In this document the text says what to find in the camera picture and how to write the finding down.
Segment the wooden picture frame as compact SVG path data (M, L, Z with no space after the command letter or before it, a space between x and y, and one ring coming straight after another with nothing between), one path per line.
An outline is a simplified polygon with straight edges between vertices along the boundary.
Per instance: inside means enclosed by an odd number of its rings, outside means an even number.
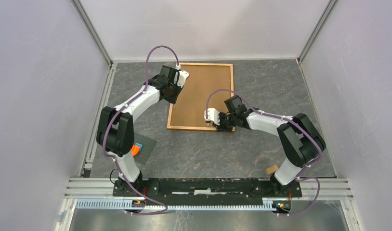
M180 63L181 69L190 74L175 104L170 105L168 130L211 131L216 128L204 120L206 103L219 112L227 112L225 100L233 96L228 91L211 93L218 89L234 90L234 68L232 64Z

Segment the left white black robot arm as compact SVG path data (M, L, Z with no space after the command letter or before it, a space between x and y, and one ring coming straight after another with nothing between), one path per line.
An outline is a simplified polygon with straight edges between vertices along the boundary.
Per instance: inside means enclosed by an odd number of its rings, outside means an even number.
M173 68L164 65L159 74L147 80L128 100L101 110L96 141L102 147L104 156L114 162L119 177L126 181L124 189L131 196L138 196L143 191L143 183L138 180L141 172L132 155L134 122L160 101L176 103L189 76L179 66Z

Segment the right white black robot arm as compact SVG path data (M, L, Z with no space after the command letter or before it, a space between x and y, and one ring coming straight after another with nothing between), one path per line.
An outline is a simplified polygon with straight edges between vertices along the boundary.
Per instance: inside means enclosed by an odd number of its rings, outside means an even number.
M281 116L258 108L247 108L239 96L233 96L224 103L227 112L214 108L205 111L205 121L210 121L218 132L230 132L234 127L240 127L263 131L280 139L286 158L271 175L270 191L275 196L287 193L289 184L326 148L323 137L306 114Z

